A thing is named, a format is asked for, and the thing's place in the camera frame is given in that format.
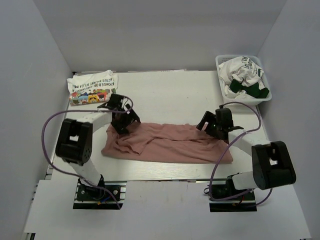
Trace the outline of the dark green t-shirt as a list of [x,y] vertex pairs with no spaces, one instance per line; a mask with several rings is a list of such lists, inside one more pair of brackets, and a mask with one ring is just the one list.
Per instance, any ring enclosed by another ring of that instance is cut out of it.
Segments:
[[256,99],[266,99],[268,94],[270,93],[270,90],[267,87],[259,89],[258,82],[251,86],[244,86],[235,79],[232,80],[229,88],[233,93],[244,91],[247,95]]

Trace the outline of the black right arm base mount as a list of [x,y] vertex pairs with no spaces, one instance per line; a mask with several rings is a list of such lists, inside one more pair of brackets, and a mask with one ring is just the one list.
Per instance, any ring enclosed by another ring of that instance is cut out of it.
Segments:
[[209,196],[209,185],[203,190],[209,198],[209,210],[211,213],[240,213],[256,212],[256,198],[253,191],[236,190],[224,184],[213,184]]

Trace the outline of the white t-shirt green lettering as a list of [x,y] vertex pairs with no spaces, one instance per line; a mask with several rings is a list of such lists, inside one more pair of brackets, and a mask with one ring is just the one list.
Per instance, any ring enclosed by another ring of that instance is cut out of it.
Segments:
[[219,78],[230,86],[236,80],[244,87],[258,84],[259,89],[264,88],[263,69],[247,56],[234,57],[218,66]]

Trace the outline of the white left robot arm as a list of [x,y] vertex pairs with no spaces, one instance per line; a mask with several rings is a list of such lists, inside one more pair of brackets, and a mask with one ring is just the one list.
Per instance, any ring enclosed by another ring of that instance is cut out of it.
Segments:
[[103,177],[91,160],[93,134],[107,124],[111,124],[119,135],[128,134],[128,127],[139,123],[140,118],[133,110],[133,101],[115,93],[111,94],[107,103],[86,112],[87,115],[78,119],[63,120],[55,155],[73,168],[80,182],[89,186],[90,196],[99,200],[105,196],[106,187],[101,183]]

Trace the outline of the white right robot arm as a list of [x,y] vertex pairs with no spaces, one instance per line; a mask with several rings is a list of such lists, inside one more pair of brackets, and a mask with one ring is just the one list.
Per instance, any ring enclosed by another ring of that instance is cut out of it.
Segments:
[[244,190],[268,190],[296,182],[296,172],[286,144],[259,138],[253,130],[235,126],[230,109],[220,107],[215,113],[206,111],[196,128],[251,156],[251,171],[227,177],[225,192],[229,198],[238,199]]

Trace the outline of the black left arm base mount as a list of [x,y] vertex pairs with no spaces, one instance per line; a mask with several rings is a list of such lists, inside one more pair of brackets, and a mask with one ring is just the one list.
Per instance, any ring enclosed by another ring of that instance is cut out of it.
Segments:
[[101,191],[100,194],[92,196],[93,192],[80,182],[77,183],[73,201],[74,210],[120,210],[125,201],[126,182],[105,182],[105,188],[115,197],[117,203],[108,192]]

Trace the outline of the pink t-shirt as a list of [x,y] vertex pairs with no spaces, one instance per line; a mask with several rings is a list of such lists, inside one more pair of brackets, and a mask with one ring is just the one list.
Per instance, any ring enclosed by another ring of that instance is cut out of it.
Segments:
[[173,164],[230,164],[233,157],[227,144],[190,124],[134,122],[128,134],[118,134],[112,126],[101,154],[122,160]]

